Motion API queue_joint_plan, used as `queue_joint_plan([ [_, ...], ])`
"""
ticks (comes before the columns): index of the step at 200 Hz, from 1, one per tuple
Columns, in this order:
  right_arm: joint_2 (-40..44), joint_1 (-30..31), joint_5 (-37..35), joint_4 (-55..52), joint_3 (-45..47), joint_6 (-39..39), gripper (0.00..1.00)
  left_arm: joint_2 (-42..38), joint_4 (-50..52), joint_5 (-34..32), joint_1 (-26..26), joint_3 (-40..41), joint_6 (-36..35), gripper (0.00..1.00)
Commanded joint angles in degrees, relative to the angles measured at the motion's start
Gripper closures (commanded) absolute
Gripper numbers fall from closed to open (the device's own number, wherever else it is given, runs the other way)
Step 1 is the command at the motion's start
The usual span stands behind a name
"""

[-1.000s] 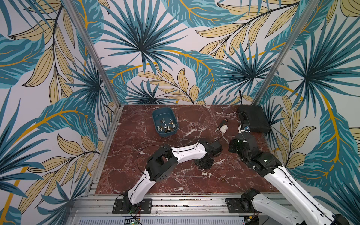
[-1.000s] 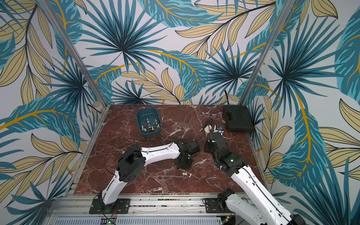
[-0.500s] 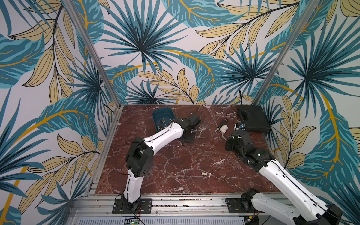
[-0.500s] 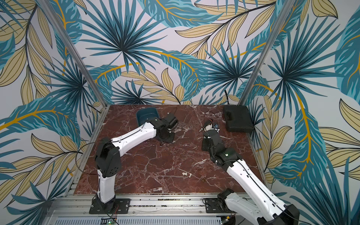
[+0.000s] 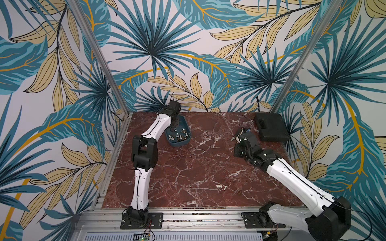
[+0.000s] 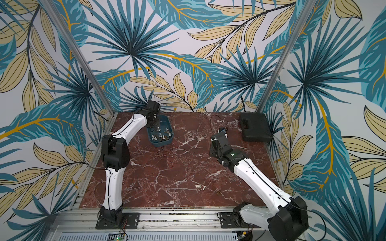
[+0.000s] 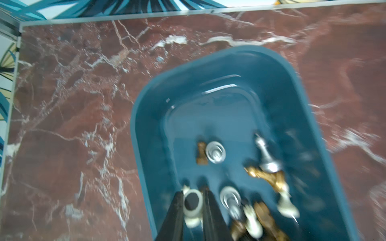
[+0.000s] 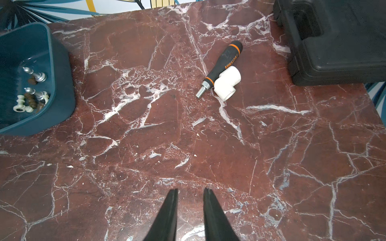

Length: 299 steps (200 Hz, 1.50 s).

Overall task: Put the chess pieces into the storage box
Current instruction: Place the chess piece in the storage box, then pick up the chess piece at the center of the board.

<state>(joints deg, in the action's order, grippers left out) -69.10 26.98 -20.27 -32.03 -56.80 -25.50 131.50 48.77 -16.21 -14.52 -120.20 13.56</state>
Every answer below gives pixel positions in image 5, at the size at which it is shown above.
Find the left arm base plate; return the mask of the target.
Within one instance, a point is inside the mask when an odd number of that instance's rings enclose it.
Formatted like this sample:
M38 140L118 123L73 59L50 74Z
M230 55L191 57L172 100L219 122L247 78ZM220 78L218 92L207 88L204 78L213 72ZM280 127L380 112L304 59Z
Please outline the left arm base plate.
M121 230L144 230L151 228L152 230L162 229L163 213L125 213L121 221Z

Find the teal plastic storage box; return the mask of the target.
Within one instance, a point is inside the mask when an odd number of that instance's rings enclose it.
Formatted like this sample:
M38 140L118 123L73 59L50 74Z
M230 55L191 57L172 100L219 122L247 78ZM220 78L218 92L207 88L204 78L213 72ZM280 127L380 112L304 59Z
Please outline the teal plastic storage box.
M168 127L164 133L172 147L187 145L192 137L190 126L182 115L178 115L176 122Z

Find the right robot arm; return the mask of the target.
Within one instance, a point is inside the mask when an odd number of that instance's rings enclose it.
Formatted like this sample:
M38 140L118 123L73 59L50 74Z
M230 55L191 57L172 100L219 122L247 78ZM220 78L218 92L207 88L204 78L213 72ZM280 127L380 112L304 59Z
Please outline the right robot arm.
M300 210L269 202L259 209L264 220L305 231L317 241L337 241L350 229L348 200L318 188L272 149L262 149L256 135L246 128L240 128L233 138L235 157L275 178L306 206Z

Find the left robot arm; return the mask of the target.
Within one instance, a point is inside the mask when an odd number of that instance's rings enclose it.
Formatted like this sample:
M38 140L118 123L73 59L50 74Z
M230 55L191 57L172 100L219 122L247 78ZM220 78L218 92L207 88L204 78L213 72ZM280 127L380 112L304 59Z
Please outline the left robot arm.
M177 121L180 111L181 104L171 100L157 113L152 125L141 135L133 138L131 160L135 171L135 183L127 216L141 225L146 224L148 219L148 190L152 171L158 162L157 142L165 130Z

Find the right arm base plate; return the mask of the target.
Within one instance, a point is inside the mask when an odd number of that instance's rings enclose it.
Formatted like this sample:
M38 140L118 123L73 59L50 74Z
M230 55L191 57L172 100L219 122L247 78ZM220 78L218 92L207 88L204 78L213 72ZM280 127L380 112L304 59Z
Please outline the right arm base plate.
M264 212L242 212L246 229L284 229L286 225L274 223Z

